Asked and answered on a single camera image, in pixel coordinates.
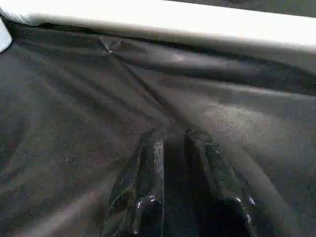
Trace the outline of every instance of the black cloth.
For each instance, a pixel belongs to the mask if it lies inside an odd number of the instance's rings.
[[[13,44],[0,55],[1,236],[98,236],[96,219],[141,134],[187,127],[220,145],[270,233],[315,235],[314,75],[175,44],[9,30]]]
[[[314,0],[172,0],[253,11],[316,17]]]

